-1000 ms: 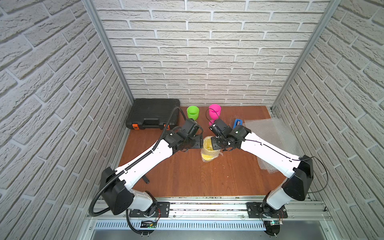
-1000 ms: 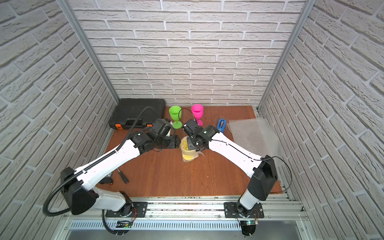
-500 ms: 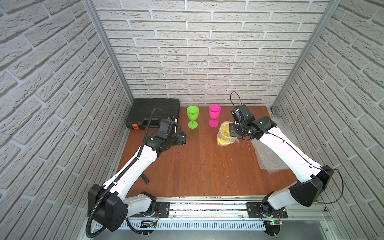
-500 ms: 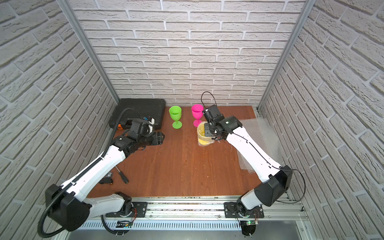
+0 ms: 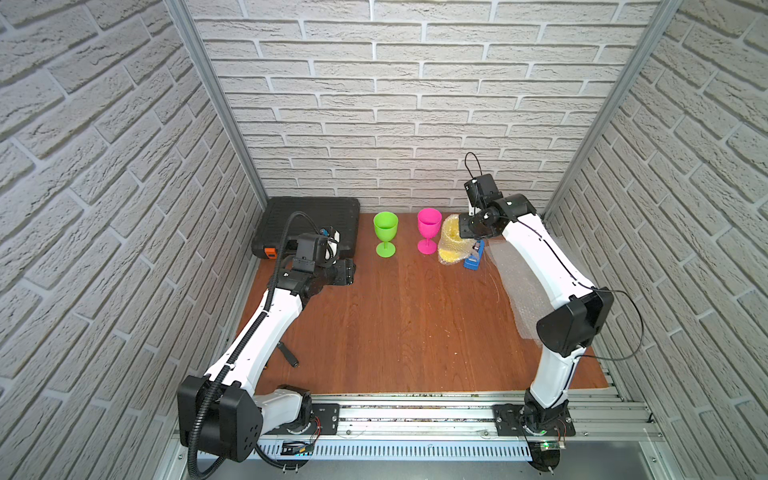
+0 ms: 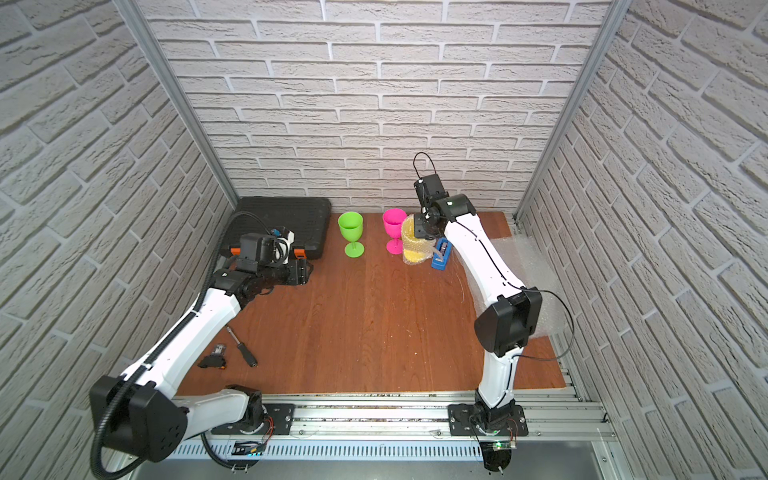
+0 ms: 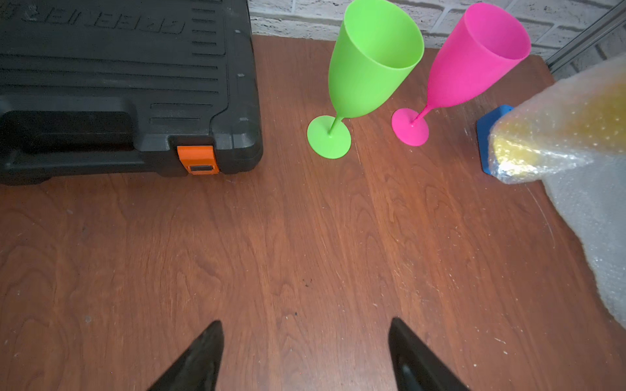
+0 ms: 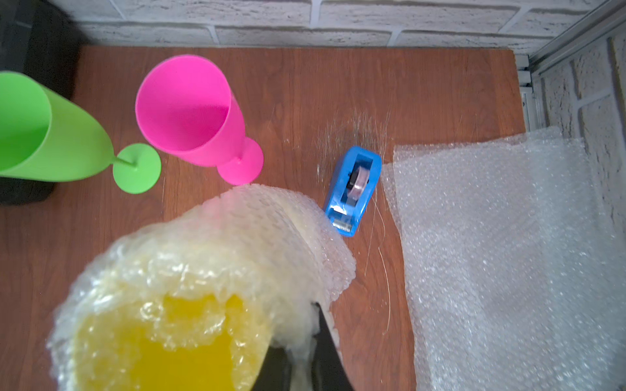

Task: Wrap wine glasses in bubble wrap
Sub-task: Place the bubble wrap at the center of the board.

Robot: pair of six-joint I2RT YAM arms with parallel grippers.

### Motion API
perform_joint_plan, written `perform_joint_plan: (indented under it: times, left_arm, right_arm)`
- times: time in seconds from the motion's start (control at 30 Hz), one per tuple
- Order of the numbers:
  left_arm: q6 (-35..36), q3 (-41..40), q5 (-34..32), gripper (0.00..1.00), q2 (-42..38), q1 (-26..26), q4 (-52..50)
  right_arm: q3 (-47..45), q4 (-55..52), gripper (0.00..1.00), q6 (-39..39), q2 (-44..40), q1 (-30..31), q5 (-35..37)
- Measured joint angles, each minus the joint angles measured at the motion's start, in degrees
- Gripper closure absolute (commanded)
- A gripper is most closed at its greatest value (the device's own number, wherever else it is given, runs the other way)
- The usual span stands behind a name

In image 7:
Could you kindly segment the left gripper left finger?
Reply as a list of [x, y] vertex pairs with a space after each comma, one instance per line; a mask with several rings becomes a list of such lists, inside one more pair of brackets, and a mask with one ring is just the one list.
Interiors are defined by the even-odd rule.
[[215, 390], [223, 349], [223, 324], [215, 320], [148, 390]]

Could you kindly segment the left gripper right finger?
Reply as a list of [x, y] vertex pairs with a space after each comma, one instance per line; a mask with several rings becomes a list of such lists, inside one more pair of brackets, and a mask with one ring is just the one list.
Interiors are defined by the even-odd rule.
[[399, 317], [391, 320], [388, 344], [398, 390], [469, 390]]

